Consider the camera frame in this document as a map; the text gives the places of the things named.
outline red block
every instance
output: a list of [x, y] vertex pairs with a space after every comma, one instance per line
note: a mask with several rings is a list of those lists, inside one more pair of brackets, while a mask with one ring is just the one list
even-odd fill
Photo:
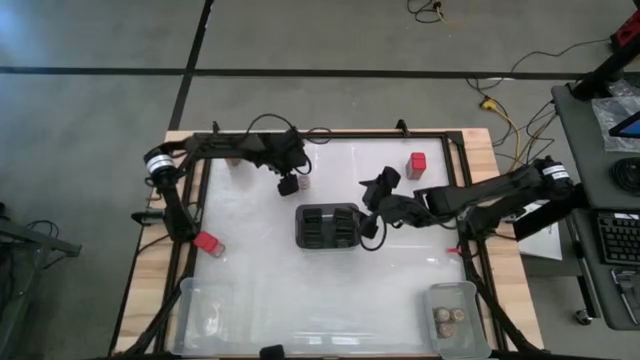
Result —
[[424, 153], [411, 153], [407, 163], [407, 179], [418, 180], [425, 170], [427, 170], [427, 157]]
[[224, 252], [225, 246], [213, 235], [201, 231], [193, 240], [193, 244], [211, 256], [218, 257]]

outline concrete floor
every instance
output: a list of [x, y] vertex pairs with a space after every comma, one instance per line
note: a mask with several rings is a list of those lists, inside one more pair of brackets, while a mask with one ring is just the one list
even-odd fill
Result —
[[[0, 66], [182, 68], [204, 0], [0, 0]], [[496, 0], [444, 3], [455, 26], [423, 25], [404, 0], [217, 0], [198, 67], [509, 71], [532, 50], [606, 38], [631, 1]], [[587, 71], [605, 44], [560, 59], [533, 57], [519, 70]], [[0, 199], [19, 222], [55, 221], [82, 255], [48, 270], [29, 314], [24, 353], [80, 359], [107, 352], [145, 204], [144, 152], [162, 141], [180, 77], [0, 75]], [[551, 99], [558, 81], [505, 81], [490, 95], [519, 125]], [[244, 129], [275, 112], [301, 128], [487, 127], [506, 131], [464, 80], [197, 77], [180, 129]], [[276, 123], [265, 122], [273, 128]], [[559, 122], [547, 154], [577, 177]], [[511, 155], [513, 139], [498, 152]], [[502, 171], [510, 160], [498, 157]], [[581, 327], [572, 280], [531, 280], [547, 348], [633, 359], [640, 334], [602, 321]]]

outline desk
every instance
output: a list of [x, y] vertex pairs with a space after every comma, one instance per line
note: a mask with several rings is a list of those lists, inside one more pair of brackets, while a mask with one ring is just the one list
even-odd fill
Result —
[[[463, 133], [464, 145], [473, 182], [483, 181], [499, 175], [493, 148], [491, 147], [491, 138], [487, 129], [451, 130], [461, 131]], [[191, 131], [170, 131], [167, 133], [165, 140], [180, 140], [192, 133]], [[454, 155], [454, 168], [456, 169], [456, 173], [459, 173], [461, 168], [454, 147], [452, 147], [452, 153]], [[199, 175], [201, 173], [202, 167], [200, 166], [196, 169], [195, 179], [200, 179]], [[200, 184], [197, 181], [193, 183], [192, 199], [190, 200], [196, 200], [199, 186]], [[161, 201], [152, 201], [150, 205], [152, 207], [164, 207]], [[505, 228], [501, 228], [500, 231], [509, 233], [511, 229], [505, 226]], [[165, 234], [166, 230], [164, 229], [164, 225], [146, 227], [142, 231], [140, 246], [144, 246]], [[492, 275], [498, 301], [527, 339], [532, 344], [542, 348], [542, 338], [522, 266], [522, 260], [520, 259], [518, 244], [512, 240], [490, 238], [487, 240], [487, 250], [493, 270]], [[122, 351], [131, 346], [156, 314], [162, 301], [170, 253], [171, 242], [165, 241], [148, 248], [135, 261], [131, 282], [125, 294], [123, 316], [119, 328], [116, 329], [114, 351]], [[482, 306], [482, 315], [489, 344], [495, 348], [496, 343], [493, 336], [491, 316], [488, 314], [488, 309], [484, 305]], [[172, 323], [175, 321], [176, 316], [177, 311], [174, 310], [169, 321], [168, 339], [172, 339], [174, 336], [175, 326], [172, 326]]]
[[[609, 168], [613, 163], [637, 154], [605, 151], [604, 139], [591, 102], [575, 99], [566, 86], [556, 86], [551, 93], [569, 140], [569, 147], [589, 206], [593, 209], [605, 210], [640, 209], [638, 198], [620, 190], [609, 177]], [[620, 295], [613, 285], [611, 269], [614, 266], [601, 263], [598, 253], [599, 239], [593, 233], [588, 212], [576, 210], [568, 220], [571, 237], [582, 250], [579, 255], [586, 285], [593, 283], [592, 292], [595, 296], [590, 294], [591, 291], [586, 291], [590, 289], [584, 289], [584, 286], [581, 286], [585, 303], [592, 299], [597, 300], [604, 320], [614, 330], [640, 330], [640, 326], [631, 322]], [[594, 304], [593, 309], [596, 310], [595, 315], [598, 315], [597, 303]]]

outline wooden board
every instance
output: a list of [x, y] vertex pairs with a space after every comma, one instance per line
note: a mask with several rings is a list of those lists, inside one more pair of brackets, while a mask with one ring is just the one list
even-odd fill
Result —
[[[465, 150], [473, 182], [483, 181], [499, 175], [498, 165], [495, 161], [493, 148], [491, 147], [491, 138], [487, 129], [449, 130], [462, 131], [464, 135]], [[360, 131], [388, 132], [390, 130]], [[443, 129], [414, 129], [412, 131], [442, 132]], [[193, 134], [192, 131], [170, 131], [167, 132], [165, 140], [181, 140], [191, 134]], [[456, 178], [462, 179], [458, 161], [459, 158], [455, 156], [454, 147], [452, 147], [452, 153], [454, 154], [453, 159]], [[196, 176], [194, 178], [199, 180], [201, 172], [202, 169], [199, 167], [196, 170]], [[194, 181], [192, 201], [196, 200], [199, 185], [198, 181]], [[163, 208], [164, 203], [161, 200], [151, 201], [150, 206]], [[513, 230], [510, 226], [501, 227], [499, 232], [505, 235], [513, 235]], [[144, 246], [163, 235], [166, 235], [164, 225], [147, 227], [142, 232], [140, 246]], [[518, 244], [512, 240], [493, 237], [487, 240], [487, 250], [500, 305], [525, 337], [535, 346], [542, 348], [542, 337], [531, 301]], [[125, 299], [124, 314], [114, 352], [126, 350], [131, 346], [158, 311], [164, 291], [170, 254], [171, 241], [167, 239], [148, 248], [138, 256], [135, 262], [128, 296]], [[489, 344], [495, 348], [491, 316], [484, 304], [482, 306], [482, 314]], [[176, 309], [174, 309], [170, 324], [175, 320], [175, 316]], [[173, 339], [173, 328], [173, 326], [169, 327], [168, 339]]]

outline gray desk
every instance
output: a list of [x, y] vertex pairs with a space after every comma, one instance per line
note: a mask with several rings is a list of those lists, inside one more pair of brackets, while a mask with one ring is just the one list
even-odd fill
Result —
[[[640, 199], [618, 189], [608, 174], [614, 162], [634, 154], [604, 151], [600, 126], [590, 102], [576, 100], [566, 86], [556, 86], [551, 93], [589, 206], [593, 209], [640, 210]], [[614, 286], [611, 269], [615, 266], [601, 262], [599, 240], [589, 221], [589, 211], [574, 210], [567, 220], [571, 237], [582, 249], [579, 254], [582, 273], [593, 285], [595, 296], [590, 298], [600, 305], [607, 325], [615, 330], [640, 330], [640, 326], [631, 322]]]

